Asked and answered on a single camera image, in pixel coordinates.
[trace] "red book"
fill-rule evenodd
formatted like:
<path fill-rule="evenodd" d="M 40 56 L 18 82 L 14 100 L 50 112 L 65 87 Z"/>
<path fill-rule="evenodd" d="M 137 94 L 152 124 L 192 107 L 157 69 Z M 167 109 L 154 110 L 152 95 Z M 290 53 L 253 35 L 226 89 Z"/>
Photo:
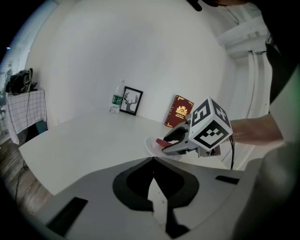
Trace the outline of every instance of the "red book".
<path fill-rule="evenodd" d="M 170 112 L 165 120 L 165 125 L 174 128 L 179 123 L 185 121 L 185 116 L 189 115 L 192 111 L 194 103 L 187 99 L 176 95 Z"/>

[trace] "deer antler picture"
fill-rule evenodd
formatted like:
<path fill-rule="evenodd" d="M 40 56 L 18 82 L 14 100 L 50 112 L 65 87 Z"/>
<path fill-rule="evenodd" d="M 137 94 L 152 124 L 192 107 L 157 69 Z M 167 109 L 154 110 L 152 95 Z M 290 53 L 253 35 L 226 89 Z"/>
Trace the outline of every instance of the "deer antler picture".
<path fill-rule="evenodd" d="M 133 88 L 130 88 L 130 87 L 125 87 L 124 93 L 125 94 L 123 97 L 120 111 L 124 112 L 124 113 L 129 113 L 129 114 L 135 116 L 137 109 L 139 107 L 143 92 L 133 89 Z"/>

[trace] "wooden floor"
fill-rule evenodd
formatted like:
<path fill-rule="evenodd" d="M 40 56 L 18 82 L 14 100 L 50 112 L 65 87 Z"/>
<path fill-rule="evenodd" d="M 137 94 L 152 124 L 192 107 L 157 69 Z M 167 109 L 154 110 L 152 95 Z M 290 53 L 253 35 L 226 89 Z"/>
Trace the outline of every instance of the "wooden floor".
<path fill-rule="evenodd" d="M 13 200 L 15 200 L 19 171 L 23 167 L 23 157 L 19 146 L 11 139 L 0 146 L 0 177 Z M 29 168 L 22 169 L 17 196 L 17 205 L 20 210 L 35 215 L 51 196 Z"/>

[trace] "white wall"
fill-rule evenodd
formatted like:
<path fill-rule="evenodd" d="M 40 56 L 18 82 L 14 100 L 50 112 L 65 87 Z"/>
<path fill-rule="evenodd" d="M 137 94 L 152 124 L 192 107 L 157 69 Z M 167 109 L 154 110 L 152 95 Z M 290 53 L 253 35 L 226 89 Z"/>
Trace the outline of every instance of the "white wall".
<path fill-rule="evenodd" d="M 228 30 L 222 16 L 211 25 L 217 11 L 199 13 L 182 0 L 68 4 L 45 23 L 28 61 L 45 89 L 48 127 L 108 111 L 118 79 L 144 92 L 137 115 L 159 122 L 176 94 L 195 105 L 211 96 L 230 107 L 236 65 L 215 40 Z"/>

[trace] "black frame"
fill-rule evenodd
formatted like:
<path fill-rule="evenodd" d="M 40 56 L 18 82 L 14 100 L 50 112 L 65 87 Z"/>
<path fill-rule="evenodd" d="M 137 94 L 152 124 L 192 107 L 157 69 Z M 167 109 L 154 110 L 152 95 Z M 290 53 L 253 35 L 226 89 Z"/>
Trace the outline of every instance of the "black frame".
<path fill-rule="evenodd" d="M 139 97 L 139 100 L 138 100 L 138 102 L 137 102 L 137 105 L 136 105 L 136 108 L 135 108 L 135 112 L 134 112 L 134 113 L 132 113 L 132 112 L 127 112 L 127 111 L 121 109 L 121 106 L 122 106 L 122 103 L 123 103 L 123 99 L 124 99 L 124 95 L 125 95 L 126 89 L 129 89 L 129 90 L 132 90 L 132 91 L 135 91 L 135 92 L 140 93 L 140 97 Z M 123 96 L 122 96 L 121 105 L 120 105 L 120 111 L 123 112 L 123 113 L 128 113 L 128 114 L 130 114 L 130 115 L 136 116 L 136 112 L 137 112 L 137 109 L 139 108 L 139 105 L 140 105 L 140 101 L 141 101 L 142 95 L 143 95 L 143 92 L 142 92 L 142 91 L 139 91 L 139 90 L 137 90 L 137 89 L 130 88 L 130 87 L 125 87 L 125 88 L 124 88 L 124 93 L 123 93 Z"/>

